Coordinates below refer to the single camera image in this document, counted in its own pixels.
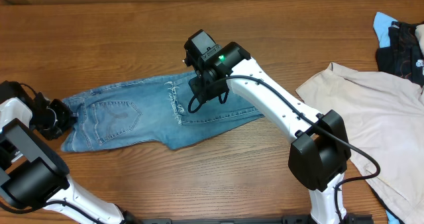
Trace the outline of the light blue denim jeans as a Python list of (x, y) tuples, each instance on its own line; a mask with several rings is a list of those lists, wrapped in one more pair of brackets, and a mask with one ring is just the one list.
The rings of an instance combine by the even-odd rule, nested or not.
[(208, 101), (189, 113), (193, 72), (104, 85), (63, 102), (77, 121), (62, 143), (64, 152), (91, 152), (158, 141), (171, 150), (199, 143), (263, 115), (230, 93), (226, 103)]

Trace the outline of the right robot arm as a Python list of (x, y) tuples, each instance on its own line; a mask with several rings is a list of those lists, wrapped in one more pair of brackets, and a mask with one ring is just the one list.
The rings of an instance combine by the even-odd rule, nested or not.
[(273, 122), (290, 143), (288, 166), (311, 198), (311, 213), (287, 217), (302, 223), (347, 223), (341, 185), (351, 152), (345, 124), (334, 111), (326, 114), (302, 103), (276, 83), (241, 45), (221, 46), (192, 39), (184, 45), (192, 101), (202, 107), (218, 98), (224, 104), (233, 92)]

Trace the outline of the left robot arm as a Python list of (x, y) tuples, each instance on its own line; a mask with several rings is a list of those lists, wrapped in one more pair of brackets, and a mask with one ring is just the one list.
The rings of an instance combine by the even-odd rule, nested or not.
[(1, 83), (1, 209), (25, 214), (45, 209), (78, 223), (131, 224), (130, 212), (73, 181), (63, 159), (45, 140), (62, 136), (75, 117), (59, 99), (30, 96), (28, 86)]

